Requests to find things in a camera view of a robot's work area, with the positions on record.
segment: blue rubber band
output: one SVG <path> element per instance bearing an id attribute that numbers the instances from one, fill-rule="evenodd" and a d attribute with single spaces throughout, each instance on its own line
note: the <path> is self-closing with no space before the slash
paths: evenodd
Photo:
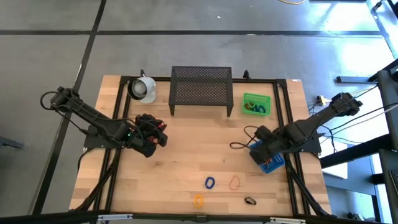
<path id="1" fill-rule="evenodd" d="M 266 109 L 265 109 L 262 105 L 260 105 L 260 106 L 257 108 L 257 112 L 266 113 Z"/>
<path id="2" fill-rule="evenodd" d="M 207 182 L 208 182 L 209 180 L 212 180 L 212 181 L 213 181 L 213 183 L 212 183 L 210 186 L 207 185 Z M 205 187 L 206 187 L 207 189 L 212 189 L 212 188 L 214 187 L 215 184 L 216 184 L 216 181 L 214 180 L 214 178 L 212 178 L 212 177 L 207 177 L 207 179 L 206 179 L 206 181 L 205 181 Z"/>

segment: blue box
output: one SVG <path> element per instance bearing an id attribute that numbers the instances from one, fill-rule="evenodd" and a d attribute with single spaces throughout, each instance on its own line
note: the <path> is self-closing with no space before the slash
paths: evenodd
<path id="1" fill-rule="evenodd" d="M 251 149 L 254 149 L 257 147 L 257 145 L 262 144 L 262 140 L 258 140 L 258 142 L 252 144 L 250 146 Z M 270 172 L 278 169 L 279 167 L 283 166 L 285 164 L 284 158 L 280 155 L 280 153 L 275 154 L 272 156 L 272 161 L 269 162 L 268 164 L 261 164 L 259 165 L 262 169 L 263 172 L 266 174 L 269 174 Z"/>

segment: small object in bin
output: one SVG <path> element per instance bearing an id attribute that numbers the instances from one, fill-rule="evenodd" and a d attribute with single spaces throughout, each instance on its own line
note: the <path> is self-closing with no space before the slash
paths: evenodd
<path id="1" fill-rule="evenodd" d="M 266 109 L 260 105 L 260 106 L 254 106 L 254 108 L 252 109 L 254 112 L 258 112 L 258 113 L 266 113 Z"/>
<path id="2" fill-rule="evenodd" d="M 244 198 L 244 202 L 246 202 L 248 205 L 257 205 L 256 200 L 251 197 Z"/>
<path id="3" fill-rule="evenodd" d="M 248 110 L 253 110 L 256 104 L 253 101 L 247 102 L 244 104 L 244 107 Z"/>

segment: table leg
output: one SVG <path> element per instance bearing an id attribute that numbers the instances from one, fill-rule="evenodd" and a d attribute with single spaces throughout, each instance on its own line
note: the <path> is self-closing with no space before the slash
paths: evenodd
<path id="1" fill-rule="evenodd" d="M 233 106 L 227 106 L 227 107 L 226 107 L 226 116 L 227 116 L 227 117 L 230 117 L 230 116 L 231 116 L 232 107 L 233 107 Z"/>
<path id="2" fill-rule="evenodd" d="M 174 108 L 175 108 L 175 105 L 169 105 L 169 107 L 170 107 L 170 114 L 171 114 L 172 116 L 174 116 Z"/>

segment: wooden tabletop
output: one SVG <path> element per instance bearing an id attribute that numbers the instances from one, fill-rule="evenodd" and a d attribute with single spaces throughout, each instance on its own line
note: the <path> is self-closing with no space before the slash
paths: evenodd
<path id="1" fill-rule="evenodd" d="M 95 108 L 111 117 L 120 76 L 105 75 Z M 287 80 L 294 120 L 308 117 L 302 83 Z M 137 213 L 205 213 L 213 215 L 292 215 L 286 169 L 280 167 L 265 174 L 251 159 L 248 149 L 234 150 L 233 141 L 247 142 L 243 127 L 265 125 L 278 127 L 274 92 L 271 84 L 234 83 L 234 107 L 227 118 L 225 106 L 175 106 L 175 116 L 169 111 L 169 82 L 157 82 L 155 102 L 144 105 L 132 100 L 129 117 L 149 113 L 168 126 L 165 147 L 158 146 L 155 154 L 145 158 L 133 149 L 123 149 L 113 195 L 111 211 Z M 242 113 L 243 93 L 257 93 L 272 98 L 271 115 L 259 117 Z M 123 93 L 119 118 L 126 99 Z M 280 90 L 284 122 L 287 124 L 284 99 Z M 252 134 L 255 129 L 248 129 Z M 81 161 L 80 171 L 70 208 L 79 206 L 98 182 L 104 149 L 94 149 Z M 331 212 L 319 160 L 312 154 L 301 153 L 305 183 L 322 208 Z M 239 177 L 237 190 L 229 183 Z M 207 177 L 214 177 L 215 186 L 204 187 Z M 104 208 L 107 186 L 100 208 Z M 193 206 L 196 194 L 203 196 L 202 208 Z M 296 186 L 298 209 L 303 213 L 300 191 Z M 247 205 L 252 197 L 257 205 Z"/>

